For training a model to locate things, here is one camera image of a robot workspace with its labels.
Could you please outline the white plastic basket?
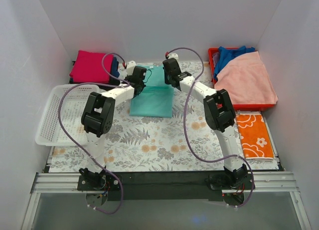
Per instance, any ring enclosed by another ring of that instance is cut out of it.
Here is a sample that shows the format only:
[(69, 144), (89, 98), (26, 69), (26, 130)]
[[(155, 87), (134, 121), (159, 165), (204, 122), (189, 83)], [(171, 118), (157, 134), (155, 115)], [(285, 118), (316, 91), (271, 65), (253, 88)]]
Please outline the white plastic basket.
[(81, 117), (90, 93), (99, 93), (100, 88), (97, 85), (79, 86), (67, 94), (62, 107), (59, 107), (63, 95), (73, 86), (73, 84), (64, 84), (52, 89), (36, 132), (35, 142), (38, 145), (75, 146), (61, 128), (59, 120), (74, 140), (83, 146), (87, 144)]

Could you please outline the teal t shirt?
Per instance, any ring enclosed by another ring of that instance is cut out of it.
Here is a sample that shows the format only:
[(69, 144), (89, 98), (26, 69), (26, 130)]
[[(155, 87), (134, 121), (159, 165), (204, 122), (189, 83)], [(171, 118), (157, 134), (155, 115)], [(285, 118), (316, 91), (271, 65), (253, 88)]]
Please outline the teal t shirt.
[(140, 117), (172, 117), (174, 89), (165, 84), (163, 66), (146, 66), (146, 86), (131, 100), (130, 115)]

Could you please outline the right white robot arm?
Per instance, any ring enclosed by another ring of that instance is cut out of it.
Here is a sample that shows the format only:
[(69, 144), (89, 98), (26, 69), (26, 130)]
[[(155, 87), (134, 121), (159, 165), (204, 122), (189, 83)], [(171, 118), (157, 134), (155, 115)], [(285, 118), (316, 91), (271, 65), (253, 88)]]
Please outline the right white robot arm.
[(239, 147), (234, 137), (235, 110), (225, 89), (215, 90), (196, 80), (190, 73), (182, 72), (175, 58), (163, 62), (165, 84), (194, 97), (204, 107), (207, 125), (212, 129), (222, 150), (226, 185), (236, 189), (248, 175), (247, 166), (240, 159)]

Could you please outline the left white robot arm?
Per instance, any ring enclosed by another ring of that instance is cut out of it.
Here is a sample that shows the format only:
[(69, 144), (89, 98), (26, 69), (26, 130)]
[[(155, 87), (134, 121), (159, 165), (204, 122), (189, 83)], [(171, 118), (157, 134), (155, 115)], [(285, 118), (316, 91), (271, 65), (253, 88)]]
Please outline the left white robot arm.
[(86, 150), (89, 153), (89, 163), (79, 172), (85, 182), (95, 190), (103, 189), (106, 184), (102, 169), (105, 167), (104, 142), (113, 124), (115, 107), (142, 92), (146, 86), (144, 83), (146, 72), (146, 68), (135, 66), (125, 77), (130, 86), (120, 84), (107, 92), (92, 92), (89, 95), (81, 118), (88, 140)]

